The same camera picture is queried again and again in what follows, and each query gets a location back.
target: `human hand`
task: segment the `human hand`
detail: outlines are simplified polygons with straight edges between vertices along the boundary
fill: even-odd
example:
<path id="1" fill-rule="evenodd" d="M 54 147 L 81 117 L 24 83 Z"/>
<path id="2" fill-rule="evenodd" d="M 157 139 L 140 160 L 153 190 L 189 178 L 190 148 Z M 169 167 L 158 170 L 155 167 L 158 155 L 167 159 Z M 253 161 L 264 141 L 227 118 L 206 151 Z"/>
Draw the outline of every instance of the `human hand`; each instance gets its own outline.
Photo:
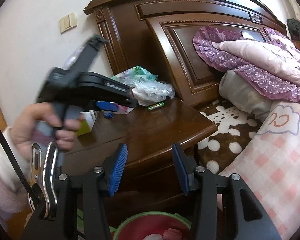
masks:
<path id="1" fill-rule="evenodd" d="M 10 129 L 10 138 L 20 155 L 27 161 L 31 158 L 31 135 L 37 121 L 46 121 L 51 127 L 61 127 L 62 122 L 56 116 L 51 103 L 32 104 L 26 107 Z M 64 126 L 67 130 L 57 130 L 57 144 L 63 151 L 69 151 L 73 147 L 75 131 L 80 129 L 80 121 L 66 119 Z"/>

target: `person's arm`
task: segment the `person's arm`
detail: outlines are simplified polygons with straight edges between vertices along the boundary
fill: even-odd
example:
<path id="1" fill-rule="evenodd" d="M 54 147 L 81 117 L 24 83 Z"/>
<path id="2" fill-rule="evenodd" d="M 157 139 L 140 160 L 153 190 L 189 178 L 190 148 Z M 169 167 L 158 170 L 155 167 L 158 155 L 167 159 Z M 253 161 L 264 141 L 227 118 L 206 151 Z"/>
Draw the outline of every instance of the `person's arm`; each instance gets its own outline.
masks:
<path id="1" fill-rule="evenodd" d="M 38 120 L 46 121 L 52 127 L 62 125 L 52 105 L 41 103 L 28 106 L 13 127 L 8 127 L 3 132 L 26 178 L 29 177 L 30 172 L 29 162 L 33 143 L 31 137 Z M 63 151 L 68 151 L 73 147 L 74 131 L 80 128 L 80 121 L 66 120 L 64 125 L 68 130 L 58 130 L 56 137 L 59 147 Z M 4 226 L 4 221 L 12 214 L 21 212 L 26 203 L 26 191 L 0 144 L 0 223 Z"/>

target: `headboard panel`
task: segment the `headboard panel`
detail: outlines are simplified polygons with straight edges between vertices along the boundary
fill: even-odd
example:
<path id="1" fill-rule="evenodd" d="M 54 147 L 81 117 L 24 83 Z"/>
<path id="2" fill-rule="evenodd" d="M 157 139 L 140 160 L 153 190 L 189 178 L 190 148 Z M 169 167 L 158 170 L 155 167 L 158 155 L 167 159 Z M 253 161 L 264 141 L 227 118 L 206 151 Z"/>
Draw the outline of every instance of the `headboard panel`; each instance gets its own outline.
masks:
<path id="1" fill-rule="evenodd" d="M 93 0 L 101 35 L 114 74 L 141 65 L 174 84 L 191 105 L 218 94 L 220 74 L 196 55 L 192 38 L 203 25 L 244 31 L 266 41 L 264 26 L 286 28 L 259 0 Z"/>

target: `light switch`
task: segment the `light switch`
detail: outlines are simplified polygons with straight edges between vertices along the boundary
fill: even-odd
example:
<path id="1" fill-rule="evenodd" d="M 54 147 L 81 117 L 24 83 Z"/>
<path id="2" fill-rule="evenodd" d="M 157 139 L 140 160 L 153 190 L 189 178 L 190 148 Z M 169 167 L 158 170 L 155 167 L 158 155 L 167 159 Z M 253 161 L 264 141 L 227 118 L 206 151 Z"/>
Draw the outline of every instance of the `light switch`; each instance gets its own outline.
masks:
<path id="1" fill-rule="evenodd" d="M 77 26 L 77 18 L 74 13 L 70 13 L 60 19 L 60 31 L 64 33 Z"/>

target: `battery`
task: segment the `battery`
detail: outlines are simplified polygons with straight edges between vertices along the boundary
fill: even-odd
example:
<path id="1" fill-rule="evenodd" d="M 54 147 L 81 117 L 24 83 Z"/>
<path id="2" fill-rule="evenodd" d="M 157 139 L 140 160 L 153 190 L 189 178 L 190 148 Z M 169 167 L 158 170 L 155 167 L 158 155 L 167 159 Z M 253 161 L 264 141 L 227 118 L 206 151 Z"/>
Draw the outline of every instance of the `battery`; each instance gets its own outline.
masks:
<path id="1" fill-rule="evenodd" d="M 148 109 L 149 111 L 151 111 L 151 110 L 157 109 L 157 108 L 162 107 L 162 106 L 164 106 L 164 102 L 155 104 L 155 105 L 153 105 L 153 106 L 148 106 L 147 109 Z"/>

